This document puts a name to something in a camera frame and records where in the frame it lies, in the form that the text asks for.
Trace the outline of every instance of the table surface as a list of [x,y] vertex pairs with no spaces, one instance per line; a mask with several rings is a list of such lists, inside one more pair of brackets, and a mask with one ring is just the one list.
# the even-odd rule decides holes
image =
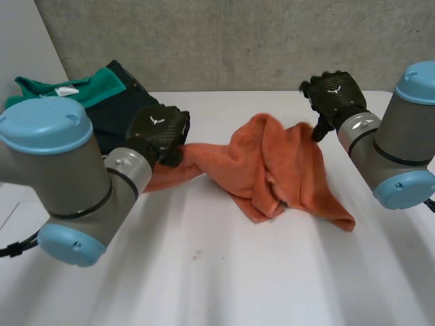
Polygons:
[[[297,92],[153,95],[190,111],[188,142],[226,144],[259,112],[285,126],[316,121]],[[365,95],[381,117],[391,94]],[[424,205],[383,208],[336,135],[320,145],[330,188],[357,221],[352,233],[294,209],[254,225],[202,176],[142,195],[91,268],[39,248],[0,259],[0,324],[434,325],[435,216]],[[0,247],[46,219],[32,189],[1,187]]]

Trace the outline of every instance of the crumpled towel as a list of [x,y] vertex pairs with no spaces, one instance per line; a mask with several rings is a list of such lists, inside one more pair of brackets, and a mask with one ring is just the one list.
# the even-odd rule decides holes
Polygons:
[[285,207],[306,211],[351,232],[355,219],[331,194],[313,129],[299,123],[285,129],[261,113],[231,137],[229,145],[194,143],[182,147],[177,168],[157,165],[146,192],[173,187],[203,173],[223,187],[255,223]]

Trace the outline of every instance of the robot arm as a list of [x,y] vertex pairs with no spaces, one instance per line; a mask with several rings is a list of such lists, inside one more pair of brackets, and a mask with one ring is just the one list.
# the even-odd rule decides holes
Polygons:
[[435,155],[435,62],[419,62],[404,72],[382,121],[366,107],[348,73],[324,73],[300,90],[319,113],[313,140],[335,130],[352,162],[388,209],[425,202],[435,190],[428,164]]
[[138,112],[126,142],[105,160],[84,108],[68,98],[21,102],[0,117],[0,180],[30,185],[50,214],[37,243],[69,264],[91,266],[130,213],[157,161],[177,166],[188,112]]

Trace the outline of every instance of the light blue joint cap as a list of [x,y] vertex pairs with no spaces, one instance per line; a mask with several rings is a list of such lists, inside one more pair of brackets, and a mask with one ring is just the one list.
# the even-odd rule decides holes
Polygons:
[[92,136],[83,106],[65,97],[32,98],[0,115],[0,137],[16,151],[53,155],[72,151]]
[[418,62],[406,68],[396,94],[408,102],[435,105],[435,61]]
[[427,200],[434,190],[434,175],[420,170],[383,181],[373,191],[373,196],[387,209],[408,209]]
[[73,228],[47,223],[39,231],[38,245],[49,255],[71,265],[94,265],[106,247],[97,239]]

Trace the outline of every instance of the gray wall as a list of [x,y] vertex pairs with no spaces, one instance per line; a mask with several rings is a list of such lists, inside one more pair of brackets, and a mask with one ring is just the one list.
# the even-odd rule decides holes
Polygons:
[[119,60],[149,90],[391,90],[435,60],[435,0],[36,0],[70,78]]

